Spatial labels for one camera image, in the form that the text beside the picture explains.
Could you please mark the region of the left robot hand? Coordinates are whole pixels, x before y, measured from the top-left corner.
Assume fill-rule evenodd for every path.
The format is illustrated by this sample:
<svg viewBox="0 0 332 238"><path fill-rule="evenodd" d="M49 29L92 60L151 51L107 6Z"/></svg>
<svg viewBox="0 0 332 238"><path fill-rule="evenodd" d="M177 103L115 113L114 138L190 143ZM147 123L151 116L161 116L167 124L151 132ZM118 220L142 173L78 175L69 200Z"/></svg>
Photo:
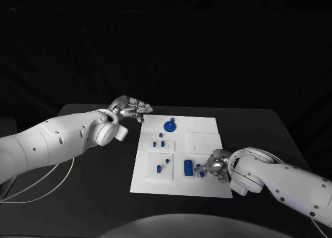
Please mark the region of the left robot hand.
<svg viewBox="0 0 332 238"><path fill-rule="evenodd" d="M115 113L118 120L134 118L140 123L144 123L144 114L151 113L154 108L145 102L124 95L114 100L108 110Z"/></svg>

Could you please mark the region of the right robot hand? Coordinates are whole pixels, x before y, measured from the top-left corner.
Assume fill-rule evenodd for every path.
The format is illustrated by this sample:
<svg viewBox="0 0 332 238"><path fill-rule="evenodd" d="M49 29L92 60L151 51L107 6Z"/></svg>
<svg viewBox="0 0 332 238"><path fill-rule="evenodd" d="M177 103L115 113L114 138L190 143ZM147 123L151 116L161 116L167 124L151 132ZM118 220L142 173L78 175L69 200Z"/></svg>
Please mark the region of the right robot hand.
<svg viewBox="0 0 332 238"><path fill-rule="evenodd" d="M220 183L227 183L227 165L230 160L232 152L216 149L207 159L203 166L194 168L196 173L209 173L216 177Z"/></svg>

